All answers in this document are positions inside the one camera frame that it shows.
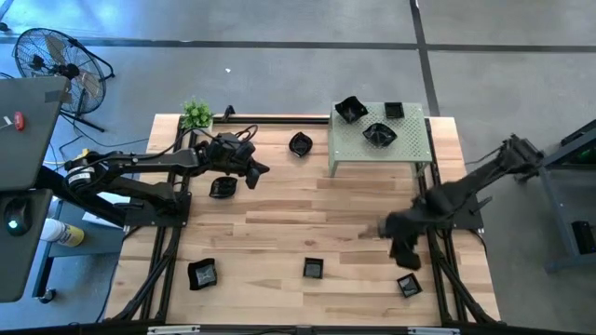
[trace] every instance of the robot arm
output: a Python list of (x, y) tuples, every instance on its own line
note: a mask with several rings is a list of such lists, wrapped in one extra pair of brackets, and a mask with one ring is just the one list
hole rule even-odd
[(538, 167), (543, 154), (527, 139), (516, 135), (498, 149), (495, 159), (477, 168), (459, 181), (437, 185), (413, 200), (411, 208), (390, 213), (378, 226), (378, 234), (391, 238), (390, 257), (398, 266), (417, 270), (420, 258), (413, 251), (418, 236), (428, 227), (451, 228), (455, 213), (471, 196), (507, 174), (523, 173)]
[[(241, 135), (247, 132), (250, 135), (241, 139)], [(210, 142), (202, 141), (193, 148), (179, 150), (172, 154), (166, 154), (166, 151), (174, 144), (158, 154), (92, 152), (66, 163), (68, 174), (64, 178), (62, 188), (69, 192), (79, 205), (88, 208), (92, 207), (92, 204), (86, 199), (100, 192), (134, 198), (134, 203), (116, 204), (113, 208), (113, 211), (124, 212), (123, 217), (125, 217), (125, 222), (115, 222), (116, 224), (137, 225), (138, 220), (133, 220), (128, 215), (132, 211), (137, 214), (146, 211), (150, 213), (149, 217), (162, 216), (162, 214), (175, 215), (184, 207), (181, 199), (185, 195), (174, 191), (170, 183), (147, 184), (123, 178), (121, 175), (173, 172), (183, 177), (196, 177), (207, 171), (218, 171), (226, 175), (236, 174), (239, 177), (245, 177), (249, 188), (254, 189), (259, 177), (269, 171), (269, 167), (252, 158), (255, 147), (250, 139), (254, 133), (256, 133), (256, 126), (251, 126), (237, 134), (218, 134), (216, 137), (211, 137)]]

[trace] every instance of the gray floor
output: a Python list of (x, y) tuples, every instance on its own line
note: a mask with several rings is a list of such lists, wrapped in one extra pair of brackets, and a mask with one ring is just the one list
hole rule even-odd
[[(589, 0), (419, 0), (419, 5), (429, 43), (596, 44), (596, 5)], [(405, 0), (181, 0), (175, 6), (142, 0), (15, 0), (3, 21), (15, 34), (44, 26), (75, 36), (141, 39), (415, 41)], [(0, 71), (17, 74), (11, 48), (0, 45)], [(155, 113), (178, 113), (193, 95), (215, 112), (233, 104), (244, 114), (326, 114), (331, 101), (353, 94), (365, 101), (419, 101), (427, 107), (415, 51), (92, 50), (117, 74), (108, 82), (102, 107), (88, 116), (109, 129), (101, 135), (88, 132), (106, 144), (147, 137)], [(494, 149), (511, 132), (538, 147), (550, 146), (596, 115), (595, 54), (431, 52), (429, 58), (440, 113), (455, 117), (467, 160)], [(60, 122), (52, 143), (58, 147), (73, 136), (72, 127)], [(80, 140), (64, 154), (72, 158), (82, 148), (107, 151)], [(139, 152), (144, 144), (120, 150)], [(482, 216), (503, 320), (596, 333), (596, 267), (555, 275), (542, 268), (563, 248), (540, 184), (521, 187), (503, 179), (482, 194), (494, 196)], [(0, 305), (0, 328), (94, 321), (114, 264), (112, 256), (61, 260), (51, 277), (61, 297), (41, 305), (29, 298), (29, 286), (21, 301)], [(87, 294), (91, 297), (85, 301), (77, 299)], [(23, 313), (43, 316), (24, 322)]]

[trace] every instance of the fan grille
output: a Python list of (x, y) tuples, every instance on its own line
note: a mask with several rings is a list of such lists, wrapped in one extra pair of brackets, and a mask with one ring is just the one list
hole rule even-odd
[[(61, 108), (69, 113), (90, 113), (102, 104), (105, 97), (102, 68), (86, 50), (73, 45), (69, 39), (73, 38), (57, 31), (42, 28), (30, 29), (19, 36), (17, 40), (14, 49), (15, 61), (20, 75), (23, 77), (61, 75), (57, 71), (59, 66), (75, 65), (81, 74), (71, 79), (70, 93), (73, 98), (70, 102), (63, 103)], [(61, 57), (65, 61), (64, 64), (61, 64)], [(82, 74), (91, 75), (96, 80), (89, 80), (88, 77), (83, 79)], [(85, 90), (83, 80), (86, 81), (88, 87), (96, 87), (95, 94), (89, 94)]]

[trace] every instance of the green table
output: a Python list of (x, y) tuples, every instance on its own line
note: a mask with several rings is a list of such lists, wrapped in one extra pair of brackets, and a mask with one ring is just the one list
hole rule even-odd
[[(425, 116), (419, 103), (404, 103), (404, 117), (387, 119), (383, 102), (364, 102), (368, 115), (348, 124), (334, 108), (329, 122), (329, 174), (335, 176), (340, 162), (395, 162), (426, 164), (432, 162)], [(398, 138), (386, 148), (370, 144), (362, 131), (374, 123), (390, 127)]]

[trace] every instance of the desk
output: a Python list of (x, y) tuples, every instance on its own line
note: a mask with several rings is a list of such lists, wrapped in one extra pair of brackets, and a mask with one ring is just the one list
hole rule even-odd
[[(159, 152), (174, 141), (178, 119), (177, 114), (156, 115), (147, 152)], [(466, 169), (455, 121), (430, 118), (430, 124), (443, 182), (461, 178)], [(220, 124), (213, 130), (239, 131), (244, 127)], [(288, 142), (298, 131), (314, 142), (303, 159), (288, 150)], [(221, 174), (209, 172), (191, 180), (193, 206), (180, 240), (169, 324), (440, 323), (426, 239), (420, 238), (416, 248), (423, 260), (416, 276), (424, 292), (404, 299), (396, 279), (410, 271), (388, 258), (389, 241), (359, 238), (359, 233), (389, 211), (411, 204), (416, 187), (408, 164), (346, 163), (330, 179), (327, 125), (261, 124), (252, 141), (257, 148), (255, 159), (271, 167), (254, 191), (239, 181), (234, 198), (216, 200), (208, 193), (213, 179)], [(141, 178), (153, 183), (167, 176), (145, 174)], [(147, 276), (155, 234), (155, 228), (143, 227), (125, 241), (107, 317), (124, 308)], [(469, 232), (455, 231), (454, 246), (467, 288), (488, 314), (498, 319), (481, 243)], [(322, 280), (302, 277), (305, 257), (325, 260)], [(190, 291), (186, 267), (205, 258), (216, 260), (218, 285)], [(161, 287), (160, 279), (154, 310)], [(451, 286), (446, 288), (455, 315)]]

